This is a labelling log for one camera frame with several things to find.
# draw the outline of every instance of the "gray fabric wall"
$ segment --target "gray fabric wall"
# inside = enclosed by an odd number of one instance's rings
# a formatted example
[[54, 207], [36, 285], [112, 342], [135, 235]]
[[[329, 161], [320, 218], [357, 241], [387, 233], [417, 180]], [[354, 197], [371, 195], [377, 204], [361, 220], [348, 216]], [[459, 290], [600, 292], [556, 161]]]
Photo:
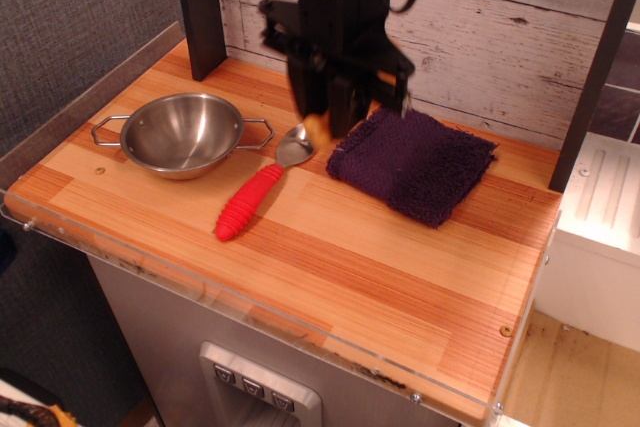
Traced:
[[[0, 156], [176, 20], [179, 0], [0, 0]], [[0, 367], [85, 426], [116, 425], [145, 389], [86, 258], [0, 229], [18, 248], [0, 274]]]

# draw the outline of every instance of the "purple towel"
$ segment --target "purple towel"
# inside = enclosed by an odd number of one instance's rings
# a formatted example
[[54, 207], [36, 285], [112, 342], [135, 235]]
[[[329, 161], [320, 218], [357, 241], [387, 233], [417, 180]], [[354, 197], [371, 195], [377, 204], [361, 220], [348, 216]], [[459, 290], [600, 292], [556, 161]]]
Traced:
[[427, 114], [379, 109], [337, 146], [327, 172], [437, 228], [480, 182], [496, 147]]

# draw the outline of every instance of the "wood plank wall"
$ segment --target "wood plank wall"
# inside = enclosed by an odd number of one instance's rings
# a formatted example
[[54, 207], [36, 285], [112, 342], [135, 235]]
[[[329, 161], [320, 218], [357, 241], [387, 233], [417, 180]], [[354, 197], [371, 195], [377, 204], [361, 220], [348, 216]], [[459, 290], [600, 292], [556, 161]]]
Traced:
[[[284, 71], [261, 45], [259, 1], [221, 0], [227, 51]], [[387, 31], [416, 65], [415, 108], [559, 150], [612, 2], [418, 0]]]

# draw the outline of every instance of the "red rubber handle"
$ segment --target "red rubber handle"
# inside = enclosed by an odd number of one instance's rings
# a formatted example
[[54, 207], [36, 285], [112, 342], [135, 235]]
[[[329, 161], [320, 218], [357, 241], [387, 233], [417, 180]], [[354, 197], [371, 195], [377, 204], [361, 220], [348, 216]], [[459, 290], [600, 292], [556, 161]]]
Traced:
[[280, 177], [284, 168], [279, 164], [267, 165], [251, 177], [236, 194], [227, 202], [218, 222], [216, 222], [216, 236], [225, 241], [235, 237], [249, 219], [253, 217], [262, 199], [271, 190]]

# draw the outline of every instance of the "black metal post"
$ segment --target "black metal post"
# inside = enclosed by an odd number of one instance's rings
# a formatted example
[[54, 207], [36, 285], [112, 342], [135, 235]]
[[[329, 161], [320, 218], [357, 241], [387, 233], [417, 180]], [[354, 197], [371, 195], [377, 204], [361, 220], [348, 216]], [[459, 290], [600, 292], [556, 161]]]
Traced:
[[180, 0], [191, 75], [203, 80], [227, 57], [220, 0]]
[[564, 192], [636, 0], [614, 0], [549, 188]]

